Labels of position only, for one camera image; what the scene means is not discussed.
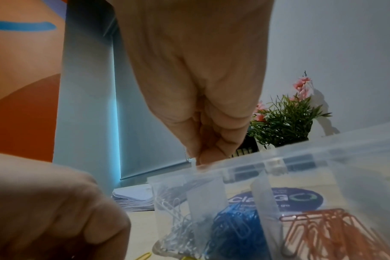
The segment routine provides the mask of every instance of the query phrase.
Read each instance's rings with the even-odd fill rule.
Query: sticker
[[[281,212],[316,210],[324,202],[319,193],[300,188],[272,188],[272,192]],[[242,206],[256,209],[251,191],[233,196],[228,201],[229,204],[242,203]]]

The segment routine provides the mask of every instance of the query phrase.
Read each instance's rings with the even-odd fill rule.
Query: red painted shape
[[[52,162],[59,84],[56,74],[0,100],[0,153]]]

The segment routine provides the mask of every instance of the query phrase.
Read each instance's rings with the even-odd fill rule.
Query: clear plastic box
[[[205,255],[214,223],[229,204],[255,204],[272,259],[390,260],[390,123],[148,182],[165,250],[237,258]]]

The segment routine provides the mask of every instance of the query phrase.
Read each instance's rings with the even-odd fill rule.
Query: orange wall
[[[42,0],[2,0],[0,21],[56,26],[0,30],[0,152],[52,161],[65,21]]]

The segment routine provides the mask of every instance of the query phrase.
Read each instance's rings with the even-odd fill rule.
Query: hand
[[[200,164],[245,138],[264,80],[273,0],[115,0],[145,101]]]
[[[130,228],[90,175],[0,155],[0,260],[124,260]]]

